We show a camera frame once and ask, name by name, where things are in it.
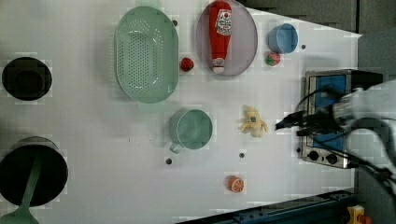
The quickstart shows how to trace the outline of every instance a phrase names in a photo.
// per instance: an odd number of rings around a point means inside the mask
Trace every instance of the spatula handle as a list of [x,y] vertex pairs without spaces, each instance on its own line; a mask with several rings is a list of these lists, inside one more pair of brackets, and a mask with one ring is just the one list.
[[33,162],[32,171],[29,175],[29,180],[27,181],[26,190],[23,194],[21,206],[30,206],[30,201],[32,201],[33,194],[35,193],[35,185],[37,184],[38,177],[41,172],[41,157],[40,150],[35,154],[35,161]]

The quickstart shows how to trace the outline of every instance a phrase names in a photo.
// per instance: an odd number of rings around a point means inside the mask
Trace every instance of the mug handle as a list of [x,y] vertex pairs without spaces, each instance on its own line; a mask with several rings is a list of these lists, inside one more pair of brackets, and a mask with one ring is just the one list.
[[173,153],[178,154],[183,147],[178,143],[173,143],[172,146],[169,148]]

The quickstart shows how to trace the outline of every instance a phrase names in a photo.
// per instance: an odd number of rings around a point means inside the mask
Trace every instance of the red cap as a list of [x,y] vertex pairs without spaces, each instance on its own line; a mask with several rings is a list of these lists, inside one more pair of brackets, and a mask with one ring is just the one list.
[[365,215],[358,216],[358,221],[361,224],[373,224],[371,217],[367,217]]

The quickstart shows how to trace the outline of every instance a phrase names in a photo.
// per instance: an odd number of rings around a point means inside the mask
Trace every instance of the oven knob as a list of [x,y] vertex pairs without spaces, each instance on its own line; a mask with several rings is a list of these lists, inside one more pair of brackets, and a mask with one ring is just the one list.
[[338,159],[337,156],[334,154],[330,154],[329,156],[326,157],[326,160],[329,162],[329,164],[334,165],[337,163]]
[[316,161],[319,158],[319,154],[316,151],[311,151],[308,154],[309,159],[311,159],[312,161]]

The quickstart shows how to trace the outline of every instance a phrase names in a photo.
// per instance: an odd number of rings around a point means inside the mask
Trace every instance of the green cup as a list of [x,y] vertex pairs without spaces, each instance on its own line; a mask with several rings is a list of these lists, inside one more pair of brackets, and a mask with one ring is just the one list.
[[173,144],[169,148],[178,154],[184,147],[199,149],[204,147],[212,136],[213,125],[210,117],[202,110],[177,112],[169,121],[169,133]]

